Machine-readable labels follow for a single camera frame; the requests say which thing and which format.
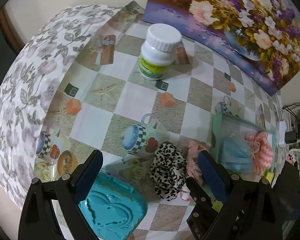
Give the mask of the pink striped fluffy towel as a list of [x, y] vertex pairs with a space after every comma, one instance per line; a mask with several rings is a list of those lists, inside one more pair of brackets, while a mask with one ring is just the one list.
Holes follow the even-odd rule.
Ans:
[[262, 176], [265, 170], [271, 168], [274, 153], [268, 141], [268, 133], [263, 131], [257, 135], [249, 134], [245, 140], [251, 143], [250, 148], [254, 152], [253, 173]]

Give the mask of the leopard print scrunchie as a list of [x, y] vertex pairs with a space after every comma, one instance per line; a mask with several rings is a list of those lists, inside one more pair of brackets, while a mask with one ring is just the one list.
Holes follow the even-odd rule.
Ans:
[[169, 202], [177, 198], [186, 182], [186, 165], [182, 150], [171, 142], [163, 142], [156, 149], [149, 176], [161, 199]]

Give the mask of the blue face mask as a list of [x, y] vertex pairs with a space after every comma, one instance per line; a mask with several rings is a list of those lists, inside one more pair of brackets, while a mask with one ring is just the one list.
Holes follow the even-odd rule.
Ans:
[[220, 154], [221, 164], [229, 171], [251, 173], [255, 156], [250, 146], [250, 142], [231, 133], [223, 141]]

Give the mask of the pink floral cloth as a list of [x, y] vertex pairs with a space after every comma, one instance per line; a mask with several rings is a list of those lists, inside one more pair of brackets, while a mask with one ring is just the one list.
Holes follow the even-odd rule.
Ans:
[[198, 143], [196, 141], [190, 141], [188, 148], [186, 156], [186, 177], [193, 178], [201, 186], [201, 188], [204, 188], [206, 182], [203, 179], [202, 172], [198, 166], [198, 154], [201, 151], [207, 151], [207, 144], [205, 142]]

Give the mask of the lime green cloth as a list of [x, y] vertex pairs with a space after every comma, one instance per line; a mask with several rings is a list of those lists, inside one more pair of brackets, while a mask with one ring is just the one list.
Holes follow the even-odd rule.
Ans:
[[217, 212], [220, 212], [221, 208], [223, 207], [223, 203], [221, 201], [215, 200], [212, 204], [212, 208]]

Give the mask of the green yellow sponge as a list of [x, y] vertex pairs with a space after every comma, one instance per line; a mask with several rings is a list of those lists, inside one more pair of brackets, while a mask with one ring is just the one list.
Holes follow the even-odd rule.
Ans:
[[275, 173], [270, 169], [264, 169], [262, 178], [266, 179], [270, 184], [273, 182]]

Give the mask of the teal shallow box tray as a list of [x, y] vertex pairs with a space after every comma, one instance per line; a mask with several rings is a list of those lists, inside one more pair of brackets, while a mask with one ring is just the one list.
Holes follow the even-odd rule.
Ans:
[[257, 181], [275, 170], [275, 132], [222, 113], [212, 119], [210, 154], [229, 172]]

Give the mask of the teal plastic toy case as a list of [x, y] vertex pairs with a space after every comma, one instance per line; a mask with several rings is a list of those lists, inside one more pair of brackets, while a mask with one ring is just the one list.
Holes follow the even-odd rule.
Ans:
[[128, 239], [147, 213], [147, 202], [135, 188], [100, 172], [79, 208], [100, 239]]

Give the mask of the black power adapter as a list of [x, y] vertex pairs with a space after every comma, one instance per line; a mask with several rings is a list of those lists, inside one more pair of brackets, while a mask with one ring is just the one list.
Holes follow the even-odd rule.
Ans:
[[296, 143], [297, 140], [298, 140], [298, 133], [296, 132], [296, 130], [285, 133], [285, 143], [286, 144]]

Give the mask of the floral white tablecloth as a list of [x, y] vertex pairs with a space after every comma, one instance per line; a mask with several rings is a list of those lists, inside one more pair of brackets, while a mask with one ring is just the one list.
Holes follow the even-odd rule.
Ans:
[[23, 47], [0, 85], [0, 185], [17, 207], [29, 189], [47, 111], [91, 35], [119, 11], [76, 5], [54, 16]]

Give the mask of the white pill bottle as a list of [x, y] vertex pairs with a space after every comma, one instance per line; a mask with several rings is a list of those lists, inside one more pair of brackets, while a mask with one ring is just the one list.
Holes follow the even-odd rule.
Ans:
[[162, 79], [177, 55], [182, 35], [173, 26], [156, 23], [147, 29], [139, 56], [139, 72], [149, 80]]

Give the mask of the floral painting canvas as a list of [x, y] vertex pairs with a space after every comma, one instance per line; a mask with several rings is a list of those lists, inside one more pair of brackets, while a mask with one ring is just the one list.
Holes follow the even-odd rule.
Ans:
[[299, 0], [148, 0], [143, 19], [221, 54], [269, 95], [300, 71]]

